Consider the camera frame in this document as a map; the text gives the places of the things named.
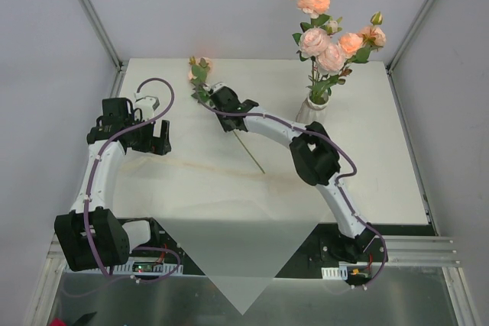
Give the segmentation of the pale pink rose stem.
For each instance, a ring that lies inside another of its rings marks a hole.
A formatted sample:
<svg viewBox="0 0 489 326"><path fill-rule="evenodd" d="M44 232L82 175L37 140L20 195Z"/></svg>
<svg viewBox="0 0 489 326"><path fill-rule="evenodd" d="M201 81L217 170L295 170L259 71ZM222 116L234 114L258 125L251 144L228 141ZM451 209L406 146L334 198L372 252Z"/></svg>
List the pale pink rose stem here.
<svg viewBox="0 0 489 326"><path fill-rule="evenodd" d="M347 58L325 25L317 27L310 21L302 22L300 28L301 31L293 33L292 38L299 60L310 64L308 98L317 105L323 105L329 100L332 87L343 82Z"/></svg>

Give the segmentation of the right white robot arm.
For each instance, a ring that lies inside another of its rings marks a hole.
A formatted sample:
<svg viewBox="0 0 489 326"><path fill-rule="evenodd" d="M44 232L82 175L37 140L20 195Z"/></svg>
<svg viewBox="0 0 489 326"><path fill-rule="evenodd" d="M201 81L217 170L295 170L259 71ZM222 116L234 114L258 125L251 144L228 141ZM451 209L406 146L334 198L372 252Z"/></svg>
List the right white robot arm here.
<svg viewBox="0 0 489 326"><path fill-rule="evenodd" d="M340 182L344 152L331 141L322 124L314 121L304 125L270 115L255 101L240 102L222 83L209 89L209 100L224 131L259 134L290 151L297 175L321 193L336 220L337 230L328 245L330 256L357 263L371 252L375 232Z"/></svg>

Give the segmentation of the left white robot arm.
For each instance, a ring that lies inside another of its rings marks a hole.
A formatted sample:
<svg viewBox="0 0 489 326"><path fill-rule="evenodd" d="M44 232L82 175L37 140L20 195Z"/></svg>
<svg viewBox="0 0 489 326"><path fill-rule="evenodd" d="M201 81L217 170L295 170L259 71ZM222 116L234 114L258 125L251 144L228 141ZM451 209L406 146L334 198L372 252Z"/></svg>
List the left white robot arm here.
<svg viewBox="0 0 489 326"><path fill-rule="evenodd" d="M135 248L146 257L160 251L153 219L122 223L112 213L116 176L128 150L160 156L171 151L169 122L163 120L154 133L158 98L135 97L103 100L102 115L87 134L89 159L79 194L70 211L55 219L55 234L74 272L123 265Z"/></svg>

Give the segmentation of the white wrapping paper sheet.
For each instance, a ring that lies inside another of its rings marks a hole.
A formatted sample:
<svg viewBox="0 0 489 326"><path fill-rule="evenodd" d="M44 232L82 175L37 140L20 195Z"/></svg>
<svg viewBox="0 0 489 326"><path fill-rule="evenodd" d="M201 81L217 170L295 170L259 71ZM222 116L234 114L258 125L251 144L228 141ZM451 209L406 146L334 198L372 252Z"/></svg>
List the white wrapping paper sheet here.
<svg viewBox="0 0 489 326"><path fill-rule="evenodd" d="M324 219L332 219L334 187L260 175L155 187L154 217L240 314L272 283Z"/></svg>

